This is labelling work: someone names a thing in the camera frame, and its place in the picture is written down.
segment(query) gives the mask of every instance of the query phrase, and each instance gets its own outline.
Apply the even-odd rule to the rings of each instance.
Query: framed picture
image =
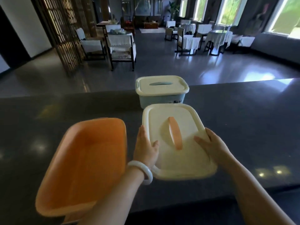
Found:
[[[134,10],[136,16],[150,16],[151,0],[134,0]]]
[[[131,16],[130,0],[121,0],[121,1],[122,1],[122,15]]]
[[[163,0],[154,0],[154,15],[163,15]]]

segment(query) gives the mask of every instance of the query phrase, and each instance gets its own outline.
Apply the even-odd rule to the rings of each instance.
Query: open orange container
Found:
[[[71,126],[40,185],[36,210],[52,217],[91,209],[125,172],[126,152],[126,127],[118,118]]]

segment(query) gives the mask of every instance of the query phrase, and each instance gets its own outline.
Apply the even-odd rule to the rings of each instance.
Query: potted plant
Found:
[[[171,14],[171,21],[174,20],[175,14],[179,11],[180,6],[176,5],[175,2],[170,2],[170,8],[168,9],[168,12]]]

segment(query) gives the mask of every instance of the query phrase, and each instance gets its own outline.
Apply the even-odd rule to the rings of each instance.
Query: window frame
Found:
[[[264,29],[265,33],[269,33],[269,34],[274,34],[274,35],[280,35],[280,36],[284,36],[284,37],[288,37],[289,34],[285,34],[285,33],[279,33],[279,32],[271,32],[270,29],[274,26],[274,24],[276,23],[279,15],[281,14],[281,12],[283,11],[283,8],[285,7],[286,3],[288,0],[279,0],[278,3],[276,4],[276,7],[271,15],[271,17],[269,18],[269,21]]]
[[[181,10],[182,10],[182,2],[185,1],[185,0],[180,0],[180,8],[179,8],[179,17],[182,17],[182,18],[185,18],[185,15],[186,15],[186,12],[187,10],[185,9],[185,15],[184,16],[181,16],[180,13],[181,13]]]
[[[233,24],[232,25],[224,25],[224,24],[221,24],[221,21],[222,21],[221,16],[223,16],[222,13],[225,10],[224,6],[226,4],[226,0],[222,0],[220,8],[219,8],[218,16],[217,16],[217,19],[216,19],[216,24],[217,25],[222,25],[222,26],[238,26],[238,24],[241,20],[242,14],[244,12],[247,1],[248,0],[241,0],[240,1],[240,4],[238,6],[238,11],[236,12],[236,14],[234,16]]]
[[[205,12],[206,12],[207,3],[208,3],[208,0],[205,0],[204,11],[203,11],[203,15],[202,15],[201,20],[200,20],[201,22],[203,22],[203,20],[204,20],[204,16],[205,16]],[[196,0],[196,2],[195,2],[194,14],[193,14],[193,21],[197,21],[197,20],[195,19],[195,17],[196,17],[196,12],[198,11],[198,10],[197,10],[197,5],[198,5],[198,0]]]

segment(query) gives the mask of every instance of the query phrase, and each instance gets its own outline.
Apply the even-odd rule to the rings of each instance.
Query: white rug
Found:
[[[166,30],[163,27],[156,29],[140,29],[141,33],[166,33]]]

